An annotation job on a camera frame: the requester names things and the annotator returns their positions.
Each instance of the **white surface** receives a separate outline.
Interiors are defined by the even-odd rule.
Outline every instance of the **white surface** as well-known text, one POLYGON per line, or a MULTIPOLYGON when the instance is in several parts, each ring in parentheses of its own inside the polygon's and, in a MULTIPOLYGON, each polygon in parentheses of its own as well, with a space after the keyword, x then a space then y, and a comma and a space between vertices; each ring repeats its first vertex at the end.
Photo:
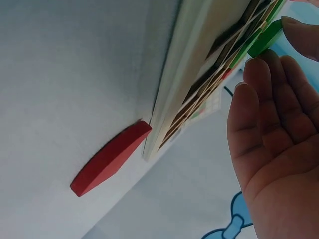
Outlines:
MULTIPOLYGON (((240 79, 230 81, 233 90, 240 79)), ((223 100, 230 96, 223 90, 223 100)), ((222 110, 229 110, 228 101, 222 110)), ((200 239, 230 223, 240 191, 226 138, 227 116, 216 112, 192 125, 163 158, 83 239, 200 239)), ((256 239, 248 227, 237 239, 256 239)))
POLYGON ((69 187, 107 141, 149 120, 177 2, 157 3, 165 19, 153 0, 0 3, 1 238, 79 239, 151 167, 140 147, 83 197, 69 187))

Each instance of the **finger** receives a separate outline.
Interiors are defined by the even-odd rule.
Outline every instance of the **finger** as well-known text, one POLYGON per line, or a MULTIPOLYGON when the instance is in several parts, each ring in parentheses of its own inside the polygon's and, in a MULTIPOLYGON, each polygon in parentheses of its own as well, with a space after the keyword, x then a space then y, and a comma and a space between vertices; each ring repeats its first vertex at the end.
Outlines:
POLYGON ((254 89, 236 87, 227 122, 227 138, 238 181, 245 191, 250 179, 271 161, 257 127, 259 103, 254 89))
POLYGON ((303 111, 319 132, 319 96, 309 84, 299 64, 290 56, 281 58, 287 80, 295 92, 303 111))
POLYGON ((252 59, 246 63, 244 81, 257 92, 259 99, 259 128, 264 146, 273 157, 293 146, 290 136, 282 128, 273 100, 271 75, 267 63, 252 59))
POLYGON ((303 112, 295 92, 288 84, 280 58, 271 50, 262 54, 261 58, 270 69, 273 99, 281 125, 292 141, 298 144, 316 134, 314 125, 303 112))
POLYGON ((319 7, 319 2, 318 0, 307 0, 307 2, 311 3, 312 5, 319 7))
POLYGON ((303 56, 319 61, 319 26, 303 24, 282 17, 284 34, 290 44, 303 56))

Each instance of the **red wooden block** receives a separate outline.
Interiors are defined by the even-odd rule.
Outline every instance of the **red wooden block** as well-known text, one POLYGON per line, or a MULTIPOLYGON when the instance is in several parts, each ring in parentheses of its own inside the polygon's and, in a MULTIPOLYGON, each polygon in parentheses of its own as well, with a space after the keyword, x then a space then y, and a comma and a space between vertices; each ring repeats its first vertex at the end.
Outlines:
POLYGON ((79 197, 113 176, 143 142, 152 128, 140 121, 108 142, 75 177, 70 187, 79 197))
POLYGON ((232 73, 232 69, 228 68, 221 79, 225 80, 232 73))

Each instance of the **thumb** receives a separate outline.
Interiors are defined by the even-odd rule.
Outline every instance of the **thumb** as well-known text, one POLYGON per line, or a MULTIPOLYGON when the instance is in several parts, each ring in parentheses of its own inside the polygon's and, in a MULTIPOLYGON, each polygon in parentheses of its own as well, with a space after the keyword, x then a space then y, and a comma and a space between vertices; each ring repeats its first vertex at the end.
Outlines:
POLYGON ((319 26, 303 24, 283 16, 284 34, 290 44, 303 56, 319 61, 319 26))

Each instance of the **fingernail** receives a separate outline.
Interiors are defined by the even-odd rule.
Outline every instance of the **fingernail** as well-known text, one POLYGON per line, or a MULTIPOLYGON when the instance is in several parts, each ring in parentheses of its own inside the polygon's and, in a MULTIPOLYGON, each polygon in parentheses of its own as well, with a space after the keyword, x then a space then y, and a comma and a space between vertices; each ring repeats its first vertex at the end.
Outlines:
POLYGON ((293 19, 293 18, 288 17, 288 16, 282 16, 282 17, 281 17, 281 22, 282 22, 283 25, 301 23, 301 22, 299 22, 298 20, 293 19))
POLYGON ((255 57, 249 58, 249 59, 246 61, 245 65, 246 65, 249 61, 251 61, 251 60, 253 60, 253 59, 255 59, 255 57))
POLYGON ((239 82, 239 83, 235 86, 235 90, 236 90, 236 88, 237 88, 238 86, 240 86, 240 85, 247 85, 247 83, 246 83, 246 82, 239 82))

